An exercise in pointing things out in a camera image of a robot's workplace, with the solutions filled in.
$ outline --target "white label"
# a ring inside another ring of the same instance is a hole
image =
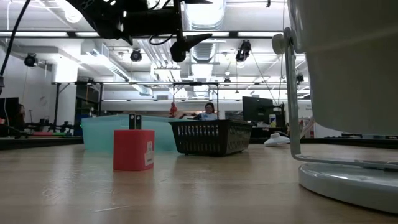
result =
[[[152,150],[152,141],[147,143],[147,151],[145,152],[145,166],[151,165],[154,163],[155,159],[155,151]]]

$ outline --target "fan stand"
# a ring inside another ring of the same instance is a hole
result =
[[[318,194],[343,202],[398,213],[398,162],[305,156],[300,147],[299,106],[292,31],[272,38],[276,54],[285,54],[292,157],[309,162],[299,168],[299,182]]]

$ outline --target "red cube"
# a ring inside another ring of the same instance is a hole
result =
[[[115,130],[113,170],[142,171],[154,167],[155,131]]]

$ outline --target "table surface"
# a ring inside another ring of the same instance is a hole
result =
[[[398,159],[397,150],[308,144],[312,156]],[[299,186],[288,146],[228,157],[160,152],[155,168],[113,172],[82,145],[0,151],[1,223],[397,223]]]

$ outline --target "black plastic basket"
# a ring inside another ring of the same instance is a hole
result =
[[[170,122],[177,151],[225,156],[248,148],[252,126],[229,120]]]

